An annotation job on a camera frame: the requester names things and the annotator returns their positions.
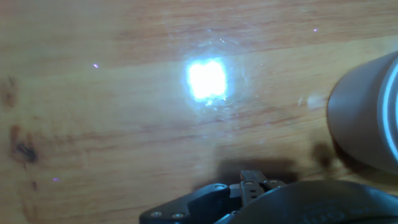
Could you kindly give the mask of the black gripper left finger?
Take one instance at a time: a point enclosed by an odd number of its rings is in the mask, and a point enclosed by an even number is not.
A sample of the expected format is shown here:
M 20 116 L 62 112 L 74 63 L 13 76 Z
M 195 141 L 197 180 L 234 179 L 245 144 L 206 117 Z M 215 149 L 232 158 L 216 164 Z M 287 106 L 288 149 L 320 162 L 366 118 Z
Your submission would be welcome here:
M 231 218 L 264 193 L 264 175 L 243 170 L 238 184 L 210 184 L 190 194 L 151 208 L 139 216 L 139 224 L 216 223 Z

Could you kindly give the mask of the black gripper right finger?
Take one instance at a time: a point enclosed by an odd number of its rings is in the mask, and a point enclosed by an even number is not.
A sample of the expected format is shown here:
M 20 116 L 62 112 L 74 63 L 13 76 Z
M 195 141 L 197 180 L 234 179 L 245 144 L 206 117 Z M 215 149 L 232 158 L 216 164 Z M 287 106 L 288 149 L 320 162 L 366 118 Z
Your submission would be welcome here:
M 272 190 L 285 185 L 281 180 L 267 179 L 261 171 L 254 170 L 253 175 L 264 190 Z

